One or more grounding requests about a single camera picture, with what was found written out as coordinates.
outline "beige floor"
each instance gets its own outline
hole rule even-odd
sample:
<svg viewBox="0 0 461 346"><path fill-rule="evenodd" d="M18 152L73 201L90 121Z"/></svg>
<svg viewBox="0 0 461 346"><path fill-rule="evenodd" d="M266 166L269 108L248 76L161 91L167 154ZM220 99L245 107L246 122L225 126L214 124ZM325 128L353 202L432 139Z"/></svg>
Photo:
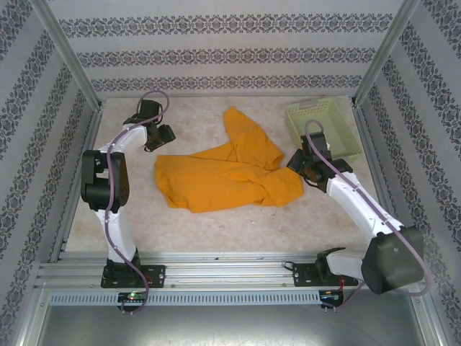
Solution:
<svg viewBox="0 0 461 346"><path fill-rule="evenodd" d="M364 249L364 239L348 215L329 196L307 185L304 196L283 208L246 205L201 214L168 208L156 187L153 170L158 154L191 154L228 140L223 113L230 106L236 106L260 124L285 153L283 164L286 164L295 146L285 127L285 106L300 100L303 98L171 99L164 123L173 128L176 140L151 154L140 149L127 159L130 200L125 209L138 249L160 252L318 252L336 246ZM337 97L336 101L359 139L348 98ZM136 99L107 101L95 148L118 133L123 120L135 112L136 102ZM375 196L364 154L352 166L362 184ZM66 251L107 251L97 217L81 200Z"/></svg>

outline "wire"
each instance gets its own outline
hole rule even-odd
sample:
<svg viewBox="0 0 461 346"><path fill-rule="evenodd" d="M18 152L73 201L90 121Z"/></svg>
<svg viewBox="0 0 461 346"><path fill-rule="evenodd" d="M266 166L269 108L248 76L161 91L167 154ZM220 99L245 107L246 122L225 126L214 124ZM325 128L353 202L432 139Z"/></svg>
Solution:
<svg viewBox="0 0 461 346"><path fill-rule="evenodd" d="M293 267L295 266L295 264L296 264L296 263L294 263L294 262L288 261L288 262L285 262L285 263L283 264L283 268L285 268L286 270L289 270L290 272L292 272L292 271L293 271Z"/></svg>
<svg viewBox="0 0 461 346"><path fill-rule="evenodd" d="M340 178L342 178L350 187L356 191L360 197L368 204L368 206L373 209L373 211L378 215L380 220L400 239L401 242L406 246L406 248L411 252L411 254L415 257L416 261L418 261L419 265L424 271L424 277L426 278L426 287L423 288L423 290L419 292L406 292L404 290L399 290L395 289L395 292L398 292L400 294L403 294L405 296L409 297L419 297L422 296L426 293L428 293L431 290L432 287L432 275L429 267L424 263L423 259L421 256L419 256L419 253L411 246L411 244L405 239L405 237L400 234L399 230L397 230L396 227L394 227L393 224L389 222L389 220L380 212L378 208L372 203L372 201L365 195L365 193L360 189L359 186L355 185L353 182L351 182L347 177L342 174L333 164L331 164L321 153L320 151L315 147L312 138L309 136L309 125L315 123L318 125L321 129L321 132L323 132L323 126L322 124L314 119L308 120L307 123L305 124L305 135L308 139L310 147L314 150L315 154L323 161L324 164L326 164L333 172L335 172Z"/></svg>
<svg viewBox="0 0 461 346"><path fill-rule="evenodd" d="M304 179L304 181L305 181L305 183L306 183L307 185L309 185L309 186L311 186L311 187L318 187L317 185L315 185L315 184L313 184L312 182L310 182L310 181L308 180L308 178L306 178L306 177L304 176L304 174L303 174L303 179Z"/></svg>
<svg viewBox="0 0 461 346"><path fill-rule="evenodd" d="M354 292L352 292L351 295L340 306L338 306L336 309L340 310L345 305L350 304L351 301L353 301L355 299L355 297L357 296L358 292L360 291L360 289L363 287L364 284L365 284L364 281L360 281L360 284L355 288Z"/></svg>
<svg viewBox="0 0 461 346"><path fill-rule="evenodd" d="M155 121L155 120L159 119L168 110L168 107L170 106L170 99L169 99L168 95L165 92L162 92L161 90L151 90L149 92L146 92L143 96L140 97L140 99L138 101L138 105L136 106L136 114L139 113L139 107L140 107L141 101L143 101L144 97L146 97L146 96L148 96L150 94L153 94L153 93L159 93L159 94L162 94L163 96L165 96L165 98L166 98L166 106L165 106L165 108L162 109L162 111L159 114L157 114L156 116L151 117L151 118L146 119L146 120L143 120L138 124L134 124L133 126L130 126L129 128L125 128L123 131L121 131L112 140L109 147L107 148L107 168L109 170L109 191L110 192L109 192L109 205L107 206L105 214L104 214L104 232L106 234L107 242L114 249L115 253L118 254L120 256L120 258L141 277L141 279L143 280L144 286L146 288L146 291L144 293L145 297L144 297L143 303L136 310L129 312L130 315L138 313L146 305L146 303L148 301L148 298L149 298L149 282L147 281L147 278L145 277L145 275L133 263L131 263L131 261L128 258L126 258L123 255L123 253L118 249L118 247L115 245L112 238L110 237L110 233L109 233L109 212L112 209L112 206L114 205L114 198L115 198L115 181L114 181L114 174L113 174L113 167L112 167L112 159L111 159L110 155L112 153L113 148L115 147L115 144L124 135L126 135L127 133L129 133L131 130L133 130L135 128L138 128L140 126L143 126L144 124L147 124L147 123L150 123L152 121ZM125 305L125 303L122 303L122 306L121 306L122 314L125 314L127 312L123 308L124 305Z"/></svg>

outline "wallpaper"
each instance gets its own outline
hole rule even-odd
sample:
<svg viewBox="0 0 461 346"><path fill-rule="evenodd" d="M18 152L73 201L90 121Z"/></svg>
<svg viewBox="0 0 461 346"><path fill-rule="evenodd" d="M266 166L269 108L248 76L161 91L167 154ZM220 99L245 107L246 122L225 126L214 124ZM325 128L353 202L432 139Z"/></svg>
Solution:
<svg viewBox="0 0 461 346"><path fill-rule="evenodd" d="M353 95L401 0L50 0L100 98Z"/></svg>
<svg viewBox="0 0 461 346"><path fill-rule="evenodd" d="M30 3L1 0L0 12L0 345L8 345L53 248L93 110Z"/></svg>
<svg viewBox="0 0 461 346"><path fill-rule="evenodd" d="M422 1L362 105L394 213L424 234L433 298L461 344L460 5Z"/></svg>

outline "plastic basket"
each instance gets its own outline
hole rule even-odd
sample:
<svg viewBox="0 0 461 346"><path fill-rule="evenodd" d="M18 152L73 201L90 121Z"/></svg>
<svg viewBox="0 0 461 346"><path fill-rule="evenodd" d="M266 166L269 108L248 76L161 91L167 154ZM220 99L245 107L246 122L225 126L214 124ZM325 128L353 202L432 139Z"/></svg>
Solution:
<svg viewBox="0 0 461 346"><path fill-rule="evenodd" d="M343 158L351 164L362 153L341 110L331 98L309 99L286 107L285 124L298 148L301 148L300 137L305 133L305 123L310 119L322 123L326 141L330 144L332 159ZM312 124L310 132L317 131L320 131L320 128Z"/></svg>

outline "orange cloth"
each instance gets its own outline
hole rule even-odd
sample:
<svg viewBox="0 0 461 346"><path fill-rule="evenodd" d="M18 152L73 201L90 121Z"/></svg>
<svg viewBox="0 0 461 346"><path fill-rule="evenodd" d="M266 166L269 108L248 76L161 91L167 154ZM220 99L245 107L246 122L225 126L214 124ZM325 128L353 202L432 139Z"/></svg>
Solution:
<svg viewBox="0 0 461 346"><path fill-rule="evenodd" d="M190 156L158 155L156 183L171 208L281 207L304 193L299 175L279 169L284 155L258 124L234 107L224 124L230 141L222 146Z"/></svg>

